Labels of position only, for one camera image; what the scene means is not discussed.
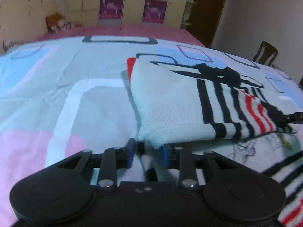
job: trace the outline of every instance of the red stripe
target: red stripe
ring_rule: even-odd
[[[131,73],[132,73],[132,69],[134,68],[135,61],[136,61],[136,58],[128,58],[126,61],[127,76],[128,76],[129,83],[131,82]]]
[[[246,108],[247,108],[248,112],[250,113],[250,115],[254,118],[254,120],[256,121],[258,126],[260,127],[261,134],[263,134],[263,133],[265,133],[265,126],[262,123],[262,121],[260,120],[260,118],[252,110],[251,100],[252,100],[252,97],[250,95],[245,95]]]
[[[301,213],[301,208],[303,207],[303,199],[301,200],[300,206],[298,206],[295,210],[293,210],[282,222],[283,225],[287,225],[291,220],[293,220],[296,216],[298,216]]]
[[[291,220],[293,220],[296,216],[298,216],[301,212],[301,207],[299,206],[298,208],[296,208],[294,211],[292,211],[284,220],[283,220],[283,224],[287,225],[288,222],[290,222]]]
[[[296,225],[295,227],[302,227],[303,226],[303,219],[301,220],[301,222],[298,224],[298,225]]]
[[[263,113],[264,112],[264,107],[261,104],[258,104],[258,112],[261,115],[261,117],[263,117],[266,120],[266,122],[268,123],[268,125],[270,127],[269,132],[274,131],[274,127],[272,126],[272,123],[269,122],[268,118],[266,118],[266,116]]]

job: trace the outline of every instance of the striped fabric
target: striped fabric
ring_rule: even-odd
[[[303,151],[275,164],[264,172],[285,189],[286,203],[279,221],[285,226],[303,226]]]
[[[128,76],[142,121],[139,139],[154,148],[169,142],[243,139],[275,132],[283,114],[268,103],[261,83],[229,67],[130,58]],[[291,131],[286,127],[279,132]]]

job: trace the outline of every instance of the metal screw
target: metal screw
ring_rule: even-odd
[[[184,179],[182,185],[186,188],[192,188],[197,185],[197,181],[194,179]]]
[[[110,179],[103,179],[103,180],[99,181],[98,184],[102,188],[110,188],[111,186],[114,185],[114,182],[111,181]]]

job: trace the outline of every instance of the pink bed cover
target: pink bed cover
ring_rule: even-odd
[[[197,46],[204,45],[195,39],[188,31],[184,29],[169,28],[164,26],[147,26],[147,25],[123,25],[118,26],[96,26],[96,27],[75,27],[68,31],[59,33],[46,33],[39,37],[39,41],[60,39],[65,37],[77,37],[87,35],[98,36],[132,36],[132,37],[150,37],[174,41],[184,44],[192,44]]]

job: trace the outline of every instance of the black stripe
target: black stripe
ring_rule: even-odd
[[[216,132],[216,138],[219,139],[219,138],[224,138],[226,137],[226,127],[224,124],[222,123],[212,123],[212,126]]]
[[[250,79],[252,79],[253,81],[258,82],[259,85],[257,85],[257,84],[255,84],[255,85],[259,86],[259,88],[264,88],[264,85],[261,84],[258,80],[254,79],[254,78],[252,78],[252,77],[249,77],[249,76],[242,75],[242,74],[241,74],[241,76],[246,77],[246,78],[250,78]]]
[[[303,189],[303,183],[286,199],[285,206],[291,203],[293,200],[296,199],[296,195]]]
[[[254,94],[255,97],[258,97],[258,96],[257,96],[257,93],[256,93],[256,90],[255,90],[254,87],[251,87],[251,91],[252,91],[252,93]]]
[[[177,74],[187,76],[187,77],[192,77],[192,78],[203,78],[202,74],[200,73],[194,73],[194,72],[185,72],[185,71],[172,71]]]
[[[246,87],[240,87],[239,89],[243,89],[245,91],[245,93],[249,94],[248,88],[246,88]]]
[[[197,88],[199,92],[199,98],[201,102],[203,121],[205,124],[214,123],[214,115],[212,111],[212,105],[209,100],[205,81],[197,79]]]
[[[300,151],[292,156],[289,156],[288,158],[286,158],[285,160],[283,160],[280,163],[274,164],[272,167],[270,167],[266,171],[264,171],[263,174],[271,177],[274,174],[276,174],[278,171],[280,171],[283,167],[288,166],[289,164],[300,159],[301,157],[303,157],[303,151]]]
[[[141,42],[141,41],[131,41],[131,40],[92,40],[93,36],[85,36],[83,38],[83,43],[127,43],[127,44],[147,44],[147,45],[155,45],[158,44],[158,41],[154,38],[148,38],[148,42]]]
[[[222,89],[222,85],[219,82],[213,82],[214,84],[214,88],[215,88],[215,93],[218,99],[218,102],[220,104],[220,107],[222,109],[222,113],[223,113],[223,119],[225,123],[232,123],[231,117],[230,117],[230,112],[226,106],[225,103],[225,98],[223,95],[223,89]]]
[[[264,97],[264,95],[263,95],[261,89],[258,88],[257,91],[259,92],[260,96],[264,99],[264,101],[265,101],[265,102],[268,102],[268,101],[265,99],[265,97]]]
[[[285,188],[289,185],[293,180],[296,179],[303,172],[303,165],[299,166],[297,169],[291,172],[282,182],[281,185]]]
[[[220,107],[222,109],[224,122],[234,124],[234,126],[236,128],[236,133],[234,134],[233,138],[234,139],[239,139],[241,137],[241,124],[240,123],[234,123],[231,120],[230,112],[229,112],[229,109],[226,105],[226,101],[225,101],[225,98],[224,98],[222,85],[218,82],[214,82],[214,88],[215,88],[215,93],[216,93],[218,102],[219,102]]]
[[[246,127],[248,128],[248,130],[250,132],[250,136],[254,136],[255,135],[254,128],[248,122],[247,118],[245,117],[244,113],[241,110],[240,103],[239,103],[239,92],[235,88],[231,88],[231,96],[233,97],[234,108],[238,112],[239,119],[243,120],[246,123]]]
[[[255,84],[255,83],[252,83],[252,82],[248,81],[248,80],[242,79],[241,82],[242,82],[242,83],[245,83],[245,84],[248,84],[248,85],[250,85],[250,86],[257,87],[257,88],[264,88],[263,85],[257,85],[257,84]]]

